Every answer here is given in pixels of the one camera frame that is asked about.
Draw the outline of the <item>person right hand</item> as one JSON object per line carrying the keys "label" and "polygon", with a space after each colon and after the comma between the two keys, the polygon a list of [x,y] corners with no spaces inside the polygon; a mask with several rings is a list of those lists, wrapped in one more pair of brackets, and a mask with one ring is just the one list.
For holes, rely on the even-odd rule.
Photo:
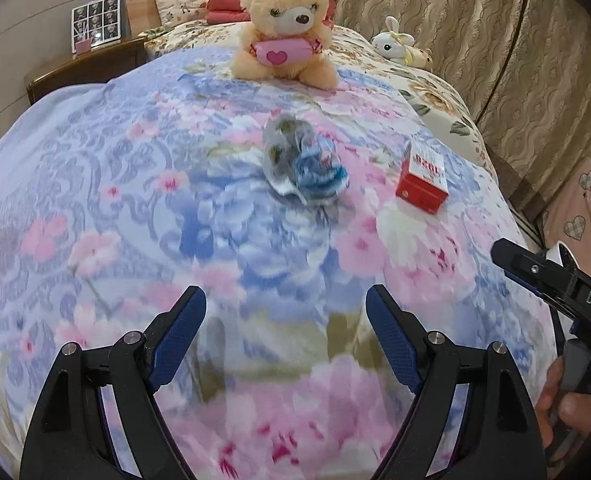
{"label": "person right hand", "polygon": [[544,448],[548,448],[553,442],[553,426],[549,421],[552,408],[556,408],[561,422],[576,430],[582,437],[587,437],[591,433],[590,394],[569,392],[558,403],[555,402],[564,371],[563,359],[555,359],[547,370],[544,387],[535,404],[535,414]]}

